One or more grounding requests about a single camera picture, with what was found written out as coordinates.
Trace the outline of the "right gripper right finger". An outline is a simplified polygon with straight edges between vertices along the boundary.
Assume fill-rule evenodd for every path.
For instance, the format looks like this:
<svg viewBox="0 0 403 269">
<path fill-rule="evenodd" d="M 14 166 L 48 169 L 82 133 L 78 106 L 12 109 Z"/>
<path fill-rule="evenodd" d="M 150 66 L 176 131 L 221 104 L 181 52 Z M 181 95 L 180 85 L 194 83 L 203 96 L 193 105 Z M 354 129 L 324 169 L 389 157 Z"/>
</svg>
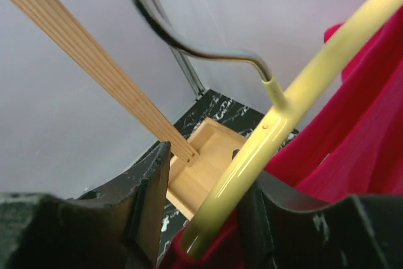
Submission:
<svg viewBox="0 0 403 269">
<path fill-rule="evenodd" d="M 402 197 L 310 197 L 263 172 L 242 198 L 247 268 L 401 268 Z"/>
</svg>

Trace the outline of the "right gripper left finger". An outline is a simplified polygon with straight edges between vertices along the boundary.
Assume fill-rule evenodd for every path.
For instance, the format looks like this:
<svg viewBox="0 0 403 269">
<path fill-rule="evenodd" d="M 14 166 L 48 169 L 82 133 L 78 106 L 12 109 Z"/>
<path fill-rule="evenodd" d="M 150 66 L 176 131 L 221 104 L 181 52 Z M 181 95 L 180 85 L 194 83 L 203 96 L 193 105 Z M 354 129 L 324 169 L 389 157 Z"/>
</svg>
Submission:
<svg viewBox="0 0 403 269">
<path fill-rule="evenodd" d="M 171 145 L 78 199 L 1 194 L 2 268 L 155 268 Z"/>
</svg>

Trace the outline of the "magenta pink shirt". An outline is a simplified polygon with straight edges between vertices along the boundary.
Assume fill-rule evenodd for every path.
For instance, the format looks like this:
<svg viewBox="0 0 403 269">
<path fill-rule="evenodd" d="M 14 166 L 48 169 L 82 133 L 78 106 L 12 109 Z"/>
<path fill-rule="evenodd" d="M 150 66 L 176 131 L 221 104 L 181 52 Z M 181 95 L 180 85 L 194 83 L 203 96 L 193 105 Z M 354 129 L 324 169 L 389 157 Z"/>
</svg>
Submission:
<svg viewBox="0 0 403 269">
<path fill-rule="evenodd" d="M 321 112 L 268 163 L 269 173 L 326 203 L 350 195 L 402 197 L 402 11 L 342 72 Z M 242 201 L 205 255 L 188 256 L 175 237 L 161 268 L 247 268 Z"/>
</svg>

